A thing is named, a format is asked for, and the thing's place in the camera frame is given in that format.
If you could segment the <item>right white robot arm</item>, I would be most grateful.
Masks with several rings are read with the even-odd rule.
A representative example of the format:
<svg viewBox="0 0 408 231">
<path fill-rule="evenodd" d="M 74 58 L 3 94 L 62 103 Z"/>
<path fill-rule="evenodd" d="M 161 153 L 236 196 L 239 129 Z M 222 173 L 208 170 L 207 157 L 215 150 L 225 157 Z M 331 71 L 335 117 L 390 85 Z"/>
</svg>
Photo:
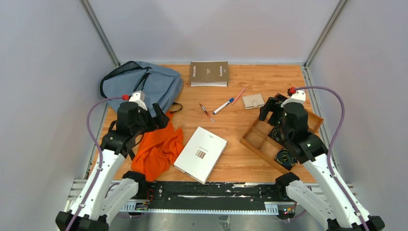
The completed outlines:
<svg viewBox="0 0 408 231">
<path fill-rule="evenodd" d="M 300 203 L 327 231 L 383 230 L 382 218 L 371 215 L 359 203 L 333 168 L 326 145 L 309 131 L 308 112 L 303 104 L 270 97 L 260 108 L 259 120 L 264 121 L 268 113 L 272 113 L 268 123 L 277 131 L 275 140 L 313 176 L 326 200 L 316 196 L 292 172 L 276 178 L 276 197 Z"/>
</svg>

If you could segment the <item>white book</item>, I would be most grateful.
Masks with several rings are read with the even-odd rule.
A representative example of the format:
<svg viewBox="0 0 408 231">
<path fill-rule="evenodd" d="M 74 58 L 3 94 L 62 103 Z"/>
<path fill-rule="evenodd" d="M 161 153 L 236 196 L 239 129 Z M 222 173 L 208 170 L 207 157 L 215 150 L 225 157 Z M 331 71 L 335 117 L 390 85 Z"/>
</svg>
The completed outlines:
<svg viewBox="0 0 408 231">
<path fill-rule="evenodd" d="M 226 146 L 225 139 L 198 127 L 173 166 L 205 184 Z"/>
</svg>

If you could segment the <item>blue grey backpack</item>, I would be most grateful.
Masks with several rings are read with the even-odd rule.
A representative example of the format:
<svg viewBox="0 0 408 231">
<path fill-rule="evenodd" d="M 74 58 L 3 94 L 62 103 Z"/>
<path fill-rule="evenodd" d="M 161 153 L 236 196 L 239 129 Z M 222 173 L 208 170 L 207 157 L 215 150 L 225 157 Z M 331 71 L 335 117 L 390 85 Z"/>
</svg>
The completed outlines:
<svg viewBox="0 0 408 231">
<path fill-rule="evenodd" d="M 179 96 L 182 86 L 181 74 L 171 68 L 143 61 L 128 61 L 103 77 L 99 89 L 103 98 L 142 91 L 144 103 L 151 116 L 156 117 L 153 104 L 159 104 L 166 113 Z"/>
</svg>

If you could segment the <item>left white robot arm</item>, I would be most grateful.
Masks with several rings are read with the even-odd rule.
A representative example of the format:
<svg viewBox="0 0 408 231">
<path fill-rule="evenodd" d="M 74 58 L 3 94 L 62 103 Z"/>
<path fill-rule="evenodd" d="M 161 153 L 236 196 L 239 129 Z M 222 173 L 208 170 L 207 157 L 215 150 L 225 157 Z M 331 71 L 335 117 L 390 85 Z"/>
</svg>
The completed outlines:
<svg viewBox="0 0 408 231">
<path fill-rule="evenodd" d="M 107 231 L 121 208 L 132 197 L 143 198 L 147 192 L 146 177 L 142 173 L 128 171 L 120 182 L 109 191 L 113 178 L 125 159 L 135 158 L 132 149 L 136 137 L 165 128 L 169 117 L 158 103 L 153 103 L 155 117 L 141 103 L 121 103 L 117 120 L 98 146 L 98 161 L 83 190 L 68 211 L 60 211 L 55 219 L 61 231 Z"/>
</svg>

